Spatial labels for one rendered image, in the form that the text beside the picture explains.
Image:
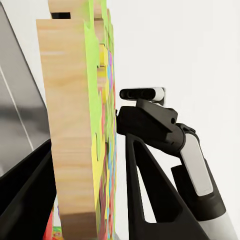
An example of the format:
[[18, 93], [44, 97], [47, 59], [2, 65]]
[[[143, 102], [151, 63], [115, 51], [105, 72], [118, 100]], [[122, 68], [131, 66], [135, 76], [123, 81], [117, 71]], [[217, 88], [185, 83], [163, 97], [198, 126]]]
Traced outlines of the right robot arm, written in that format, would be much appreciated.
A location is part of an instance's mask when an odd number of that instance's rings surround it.
[[166, 87], [131, 87], [119, 92], [123, 100], [137, 101], [115, 111], [116, 132], [132, 133], [146, 145], [180, 158], [171, 168], [176, 190], [209, 240], [239, 240], [196, 130], [178, 123], [178, 113], [166, 107]]

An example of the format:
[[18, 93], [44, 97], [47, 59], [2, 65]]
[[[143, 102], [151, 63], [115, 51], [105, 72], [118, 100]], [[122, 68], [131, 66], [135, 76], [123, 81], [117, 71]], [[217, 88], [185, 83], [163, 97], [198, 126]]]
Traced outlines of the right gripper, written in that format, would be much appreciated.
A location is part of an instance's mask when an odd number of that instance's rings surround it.
[[136, 106], [123, 105], [116, 116], [116, 132], [132, 133], [146, 145], [158, 150], [169, 148], [176, 141], [178, 113], [151, 101], [138, 98]]

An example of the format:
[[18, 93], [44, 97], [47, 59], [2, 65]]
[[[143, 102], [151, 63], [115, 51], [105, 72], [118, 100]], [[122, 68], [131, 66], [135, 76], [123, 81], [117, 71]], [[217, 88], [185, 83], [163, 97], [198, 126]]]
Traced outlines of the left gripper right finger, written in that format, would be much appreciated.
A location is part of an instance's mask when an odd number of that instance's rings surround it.
[[[210, 240], [146, 143], [125, 134], [129, 240]], [[147, 222], [137, 167], [156, 223]]]

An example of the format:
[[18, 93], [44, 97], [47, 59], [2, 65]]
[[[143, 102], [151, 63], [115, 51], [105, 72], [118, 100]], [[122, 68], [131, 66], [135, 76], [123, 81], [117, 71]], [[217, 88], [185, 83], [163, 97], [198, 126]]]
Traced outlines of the jigsaw puzzle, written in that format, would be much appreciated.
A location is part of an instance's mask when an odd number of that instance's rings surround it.
[[47, 0], [36, 19], [64, 240], [114, 240], [117, 121], [107, 0]]

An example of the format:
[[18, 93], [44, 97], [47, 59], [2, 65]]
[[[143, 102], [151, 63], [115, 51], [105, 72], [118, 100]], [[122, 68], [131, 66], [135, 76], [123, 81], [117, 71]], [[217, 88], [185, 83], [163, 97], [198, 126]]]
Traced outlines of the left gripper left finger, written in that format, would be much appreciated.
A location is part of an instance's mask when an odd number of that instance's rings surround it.
[[0, 240], [42, 240], [57, 196], [51, 138], [0, 177]]

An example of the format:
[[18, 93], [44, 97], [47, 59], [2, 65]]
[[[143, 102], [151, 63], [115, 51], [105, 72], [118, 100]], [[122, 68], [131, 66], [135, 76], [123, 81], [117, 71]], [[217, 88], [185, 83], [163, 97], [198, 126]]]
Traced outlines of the board game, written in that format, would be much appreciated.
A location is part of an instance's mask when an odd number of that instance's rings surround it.
[[60, 212], [58, 205], [58, 197], [56, 196], [53, 207], [53, 231], [52, 231], [52, 240], [64, 240], [62, 236]]

